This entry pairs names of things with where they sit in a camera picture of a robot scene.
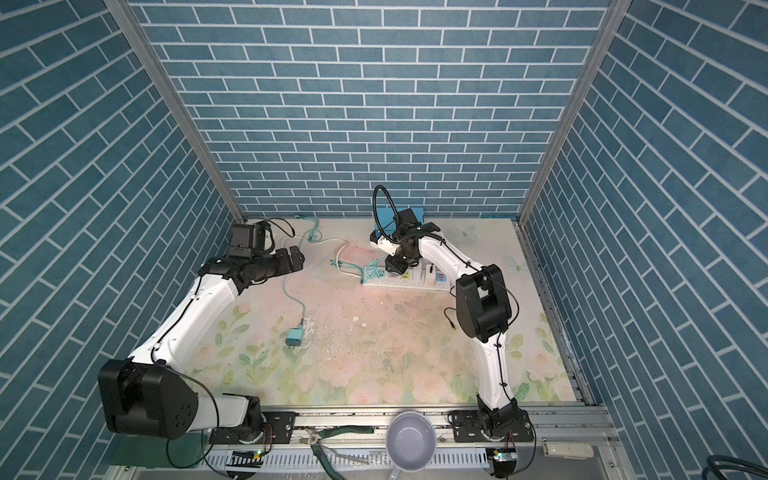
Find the white charger with black cable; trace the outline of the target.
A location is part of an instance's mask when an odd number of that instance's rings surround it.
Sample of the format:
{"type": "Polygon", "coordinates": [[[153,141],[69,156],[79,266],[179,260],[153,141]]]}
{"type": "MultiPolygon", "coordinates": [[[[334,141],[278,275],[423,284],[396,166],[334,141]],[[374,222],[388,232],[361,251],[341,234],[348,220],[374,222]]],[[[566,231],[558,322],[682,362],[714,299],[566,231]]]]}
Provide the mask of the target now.
{"type": "Polygon", "coordinates": [[[455,294],[453,293],[453,285],[450,283],[447,275],[434,264],[425,264],[424,282],[432,290],[447,293],[452,298],[455,297],[455,294]]]}

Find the teal plug adapter with prongs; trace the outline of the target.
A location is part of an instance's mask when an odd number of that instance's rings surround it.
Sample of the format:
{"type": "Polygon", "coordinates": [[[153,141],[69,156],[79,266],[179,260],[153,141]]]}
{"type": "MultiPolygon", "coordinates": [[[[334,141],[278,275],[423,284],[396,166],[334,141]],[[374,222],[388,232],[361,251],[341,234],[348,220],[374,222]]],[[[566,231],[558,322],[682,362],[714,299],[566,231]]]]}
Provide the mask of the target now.
{"type": "MultiPolygon", "coordinates": [[[[383,259],[384,257],[379,257],[369,262],[365,266],[359,266],[357,264],[340,259],[331,259],[330,264],[336,269],[338,273],[347,276],[353,276],[359,280],[361,285],[363,285],[367,282],[371,282],[374,278],[382,278],[384,276],[384,270],[379,265],[379,262],[383,259]]],[[[289,300],[301,306],[301,318],[299,321],[299,327],[302,328],[307,318],[307,307],[300,299],[294,297],[287,291],[286,283],[286,280],[281,283],[282,292],[289,300]]]]}

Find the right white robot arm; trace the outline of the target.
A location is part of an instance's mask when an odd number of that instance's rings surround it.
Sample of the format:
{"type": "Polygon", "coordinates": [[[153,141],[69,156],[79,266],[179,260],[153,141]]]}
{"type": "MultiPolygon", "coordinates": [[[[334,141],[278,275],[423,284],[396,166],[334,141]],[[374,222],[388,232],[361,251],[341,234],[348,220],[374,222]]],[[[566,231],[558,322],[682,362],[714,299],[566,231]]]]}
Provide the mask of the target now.
{"type": "Polygon", "coordinates": [[[382,237],[376,246],[387,254],[389,272],[401,275],[425,260],[454,286],[457,321],[473,342],[477,363],[479,421],[486,435],[501,436],[522,418],[505,358],[506,333],[519,309],[510,303],[502,271],[472,260],[436,233],[407,235],[397,243],[382,237]]]}

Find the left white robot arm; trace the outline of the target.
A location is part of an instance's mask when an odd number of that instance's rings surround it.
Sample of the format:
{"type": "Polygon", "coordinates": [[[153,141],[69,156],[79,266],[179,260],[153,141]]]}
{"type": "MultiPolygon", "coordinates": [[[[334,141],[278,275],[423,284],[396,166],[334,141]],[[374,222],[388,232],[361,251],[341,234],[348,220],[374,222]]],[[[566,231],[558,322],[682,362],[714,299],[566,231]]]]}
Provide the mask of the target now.
{"type": "Polygon", "coordinates": [[[262,440],[265,419],[257,397],[192,388],[185,370],[195,347],[245,289],[300,271],[304,260],[296,246],[207,260],[186,298],[156,332],[127,358],[109,360],[99,371],[108,429],[167,440],[203,430],[236,435],[242,443],[262,440]]]}

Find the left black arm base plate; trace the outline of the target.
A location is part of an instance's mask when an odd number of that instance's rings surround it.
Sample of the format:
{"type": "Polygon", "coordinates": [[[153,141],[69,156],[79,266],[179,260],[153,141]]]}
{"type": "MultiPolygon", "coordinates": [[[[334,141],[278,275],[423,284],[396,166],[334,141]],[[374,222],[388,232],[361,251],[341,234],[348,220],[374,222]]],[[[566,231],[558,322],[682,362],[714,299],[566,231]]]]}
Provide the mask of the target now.
{"type": "Polygon", "coordinates": [[[292,411],[262,412],[253,425],[246,421],[238,427],[214,429],[211,445],[282,445],[293,435],[297,414],[292,411]]]}

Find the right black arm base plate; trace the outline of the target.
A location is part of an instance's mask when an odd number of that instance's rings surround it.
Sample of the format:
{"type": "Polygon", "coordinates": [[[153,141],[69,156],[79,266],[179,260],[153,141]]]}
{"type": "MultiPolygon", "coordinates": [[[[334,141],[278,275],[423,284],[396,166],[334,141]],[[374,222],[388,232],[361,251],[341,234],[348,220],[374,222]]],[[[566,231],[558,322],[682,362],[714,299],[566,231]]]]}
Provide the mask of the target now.
{"type": "Polygon", "coordinates": [[[533,425],[522,409],[491,413],[479,410],[452,410],[446,420],[456,443],[532,442],[533,425]]]}

